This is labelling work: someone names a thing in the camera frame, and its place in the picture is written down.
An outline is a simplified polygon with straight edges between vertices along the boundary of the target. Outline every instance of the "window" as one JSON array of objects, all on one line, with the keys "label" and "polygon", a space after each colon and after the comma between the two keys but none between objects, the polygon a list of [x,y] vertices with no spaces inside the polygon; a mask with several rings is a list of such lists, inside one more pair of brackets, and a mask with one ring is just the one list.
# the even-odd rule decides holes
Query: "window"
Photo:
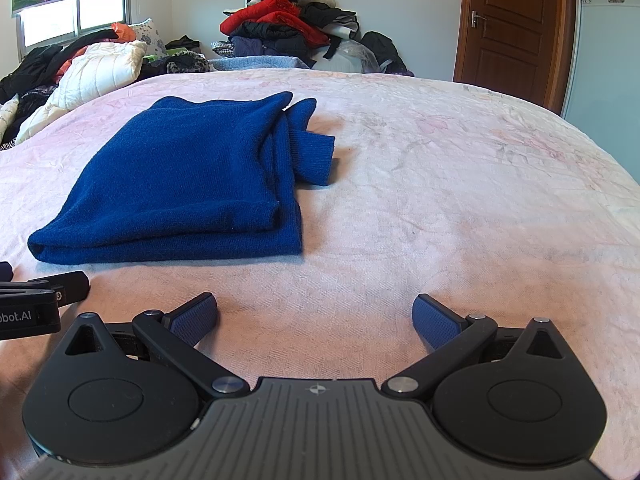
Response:
[{"label": "window", "polygon": [[25,56],[32,48],[71,42],[114,22],[129,23],[129,0],[62,0],[18,13],[18,47]]}]

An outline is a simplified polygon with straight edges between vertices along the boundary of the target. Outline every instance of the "sweater cuff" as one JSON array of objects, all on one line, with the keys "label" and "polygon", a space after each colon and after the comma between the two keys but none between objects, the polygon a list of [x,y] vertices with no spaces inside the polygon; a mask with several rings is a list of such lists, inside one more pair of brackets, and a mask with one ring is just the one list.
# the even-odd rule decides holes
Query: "sweater cuff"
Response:
[{"label": "sweater cuff", "polygon": [[296,179],[326,186],[334,156],[335,137],[291,129],[289,138]]}]

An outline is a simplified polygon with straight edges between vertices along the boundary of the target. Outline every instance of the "bed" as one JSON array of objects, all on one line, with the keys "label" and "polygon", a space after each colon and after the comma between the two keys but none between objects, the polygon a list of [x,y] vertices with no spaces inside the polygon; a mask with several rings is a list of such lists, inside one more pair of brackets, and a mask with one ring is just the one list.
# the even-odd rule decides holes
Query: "bed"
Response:
[{"label": "bed", "polygon": [[[31,232],[59,211],[84,165],[159,98],[315,97],[310,130],[336,137],[327,188],[299,186],[303,256],[81,266],[92,290],[68,307],[106,322],[215,294],[200,344],[258,376],[389,377],[426,354],[420,292],[503,326],[546,316],[606,402],[593,455],[615,479],[640,468],[640,186],[583,133],[533,104],[472,86],[389,75],[250,70],[167,75],[115,91],[0,153],[0,260],[15,280],[75,270],[37,262]],[[20,404],[59,335],[0,343],[0,478],[35,460]]]}]

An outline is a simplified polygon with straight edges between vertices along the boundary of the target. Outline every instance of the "blue blanket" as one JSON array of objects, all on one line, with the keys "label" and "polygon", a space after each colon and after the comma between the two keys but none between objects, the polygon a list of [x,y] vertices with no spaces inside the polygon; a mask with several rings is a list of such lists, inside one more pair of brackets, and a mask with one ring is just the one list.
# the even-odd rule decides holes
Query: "blue blanket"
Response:
[{"label": "blue blanket", "polygon": [[324,186],[334,137],[306,131],[306,99],[191,103],[165,97],[82,171],[62,210],[28,240],[56,264],[298,254],[294,180]]},{"label": "blue blanket", "polygon": [[244,56],[210,59],[213,70],[248,70],[250,68],[308,68],[297,57],[289,56]]}]

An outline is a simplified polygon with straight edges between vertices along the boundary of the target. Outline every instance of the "wooden door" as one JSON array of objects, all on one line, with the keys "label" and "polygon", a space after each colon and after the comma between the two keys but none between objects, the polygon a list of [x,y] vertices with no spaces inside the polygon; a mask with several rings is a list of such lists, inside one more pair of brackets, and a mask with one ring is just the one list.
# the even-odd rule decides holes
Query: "wooden door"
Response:
[{"label": "wooden door", "polygon": [[[562,92],[561,108],[568,64],[564,84],[558,86],[554,78],[563,74],[557,74],[562,57],[557,50],[573,48],[572,24],[560,23],[566,21],[563,4],[562,0],[463,0],[454,80],[551,109],[558,108],[550,102],[550,90],[555,89]],[[571,25],[570,31],[559,25]]]}]

